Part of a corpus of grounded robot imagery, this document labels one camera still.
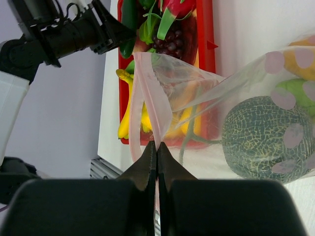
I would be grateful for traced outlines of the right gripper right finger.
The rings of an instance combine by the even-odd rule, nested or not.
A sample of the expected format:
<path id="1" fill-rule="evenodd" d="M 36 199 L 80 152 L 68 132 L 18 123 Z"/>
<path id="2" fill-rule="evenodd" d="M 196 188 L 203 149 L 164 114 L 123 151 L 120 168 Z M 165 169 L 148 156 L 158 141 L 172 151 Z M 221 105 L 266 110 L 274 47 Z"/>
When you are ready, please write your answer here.
<path id="1" fill-rule="evenodd" d="M 187 169 L 174 159 L 165 142 L 161 142 L 157 151 L 157 179 L 159 190 L 161 235 L 168 235 L 171 225 L 172 203 L 170 190 L 175 180 L 196 180 Z"/>

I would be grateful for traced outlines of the dark green cucumber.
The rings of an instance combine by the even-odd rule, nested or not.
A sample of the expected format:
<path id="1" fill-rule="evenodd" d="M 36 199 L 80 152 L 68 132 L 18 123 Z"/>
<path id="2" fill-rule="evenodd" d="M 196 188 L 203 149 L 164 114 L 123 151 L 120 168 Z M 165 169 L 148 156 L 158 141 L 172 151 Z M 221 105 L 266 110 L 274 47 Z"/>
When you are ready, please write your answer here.
<path id="1" fill-rule="evenodd" d="M 121 7 L 121 23 L 133 30 L 135 37 L 120 46 L 120 53 L 123 58 L 127 59 L 131 56 L 136 41 L 136 30 L 137 30 L 137 7 L 135 0 L 124 0 Z"/>

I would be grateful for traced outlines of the clear zip top bag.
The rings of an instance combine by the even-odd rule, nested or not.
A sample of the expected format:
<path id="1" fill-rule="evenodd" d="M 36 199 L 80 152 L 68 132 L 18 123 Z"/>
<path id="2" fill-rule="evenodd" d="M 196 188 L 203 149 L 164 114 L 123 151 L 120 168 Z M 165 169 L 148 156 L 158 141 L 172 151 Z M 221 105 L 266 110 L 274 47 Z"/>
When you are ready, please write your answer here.
<path id="1" fill-rule="evenodd" d="M 143 104 L 146 105 L 152 126 L 152 141 L 157 148 L 161 142 L 165 142 L 165 138 L 170 137 L 173 141 L 181 134 L 184 135 L 181 138 L 182 145 L 188 133 L 187 119 L 192 114 L 193 107 L 201 109 L 214 99 L 224 103 L 224 106 L 217 109 L 218 130 L 224 109 L 230 109 L 248 98 L 267 95 L 284 109 L 297 105 L 292 93 L 276 87 L 283 81 L 302 79 L 284 68 L 283 52 L 288 46 L 258 57 L 227 78 L 167 55 L 136 53 L 129 117 L 129 148 L 132 159 L 138 160 L 144 151 L 144 146 L 140 144 Z M 200 118 L 201 115 L 193 125 L 197 134 L 209 126 L 201 125 Z M 176 161 L 181 145 L 167 145 Z"/>

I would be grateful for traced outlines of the netted green melon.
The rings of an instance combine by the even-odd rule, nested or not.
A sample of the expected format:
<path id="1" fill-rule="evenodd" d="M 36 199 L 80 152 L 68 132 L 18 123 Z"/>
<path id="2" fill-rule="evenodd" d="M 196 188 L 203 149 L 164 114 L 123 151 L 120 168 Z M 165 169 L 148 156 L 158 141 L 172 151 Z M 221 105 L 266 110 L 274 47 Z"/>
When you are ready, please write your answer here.
<path id="1" fill-rule="evenodd" d="M 214 99 L 188 116 L 177 160 L 196 177 L 289 183 L 315 173 L 315 126 L 303 108 L 284 109 L 270 96 L 256 96 L 224 109 L 217 137 L 194 132 L 198 116 L 222 106 Z"/>

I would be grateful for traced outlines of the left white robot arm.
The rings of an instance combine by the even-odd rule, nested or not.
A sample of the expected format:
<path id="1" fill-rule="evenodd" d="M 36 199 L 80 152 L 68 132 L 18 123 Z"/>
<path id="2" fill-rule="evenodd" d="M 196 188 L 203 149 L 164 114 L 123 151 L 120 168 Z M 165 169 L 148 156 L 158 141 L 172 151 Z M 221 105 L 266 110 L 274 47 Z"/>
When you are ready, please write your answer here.
<path id="1" fill-rule="evenodd" d="M 19 39 L 0 45 L 0 202 L 9 204 L 19 187 L 37 179 L 37 170 L 5 150 L 22 102 L 44 63 L 90 48 L 104 54 L 136 38 L 136 32 L 116 20 L 98 0 L 71 0 L 77 13 L 70 19 L 57 0 L 11 0 L 9 6 L 22 31 Z"/>

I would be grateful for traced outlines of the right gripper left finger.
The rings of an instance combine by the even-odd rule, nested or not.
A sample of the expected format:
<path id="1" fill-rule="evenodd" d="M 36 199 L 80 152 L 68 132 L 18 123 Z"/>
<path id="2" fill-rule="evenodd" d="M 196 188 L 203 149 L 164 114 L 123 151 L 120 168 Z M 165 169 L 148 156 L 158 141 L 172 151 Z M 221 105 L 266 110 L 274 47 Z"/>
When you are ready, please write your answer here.
<path id="1" fill-rule="evenodd" d="M 117 236 L 155 234 L 157 151 L 150 141 L 140 158 L 117 179 Z"/>

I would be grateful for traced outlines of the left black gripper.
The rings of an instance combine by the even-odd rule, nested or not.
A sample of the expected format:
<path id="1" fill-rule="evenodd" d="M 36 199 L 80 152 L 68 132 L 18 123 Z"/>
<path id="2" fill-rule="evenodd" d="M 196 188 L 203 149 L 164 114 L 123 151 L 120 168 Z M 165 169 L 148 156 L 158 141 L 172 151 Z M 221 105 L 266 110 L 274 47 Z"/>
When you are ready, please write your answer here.
<path id="1" fill-rule="evenodd" d="M 134 30 L 115 19 L 99 0 L 83 7 L 70 19 L 59 4 L 24 6 L 25 66 L 41 63 L 59 66 L 59 59 L 90 48 L 104 54 L 136 38 Z"/>

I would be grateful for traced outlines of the orange fruit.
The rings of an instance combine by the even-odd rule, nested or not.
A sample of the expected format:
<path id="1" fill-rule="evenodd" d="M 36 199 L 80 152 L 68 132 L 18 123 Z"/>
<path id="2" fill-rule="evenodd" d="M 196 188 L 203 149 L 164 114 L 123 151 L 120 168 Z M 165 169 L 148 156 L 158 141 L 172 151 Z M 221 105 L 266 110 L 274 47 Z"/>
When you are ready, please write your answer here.
<path id="1" fill-rule="evenodd" d="M 315 35 L 291 42 L 283 52 L 284 68 L 308 81 L 315 80 Z"/>

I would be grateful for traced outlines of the green apple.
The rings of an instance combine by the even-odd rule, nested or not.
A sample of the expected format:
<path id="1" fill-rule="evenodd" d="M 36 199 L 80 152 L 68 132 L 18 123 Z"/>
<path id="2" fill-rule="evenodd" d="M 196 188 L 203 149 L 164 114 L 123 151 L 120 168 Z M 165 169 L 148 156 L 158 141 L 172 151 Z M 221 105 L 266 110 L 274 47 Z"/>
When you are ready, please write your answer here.
<path id="1" fill-rule="evenodd" d="M 277 88 L 283 88 L 292 93 L 296 99 L 296 104 L 309 113 L 311 117 L 315 116 L 315 82 L 304 79 L 291 79 L 280 82 Z"/>

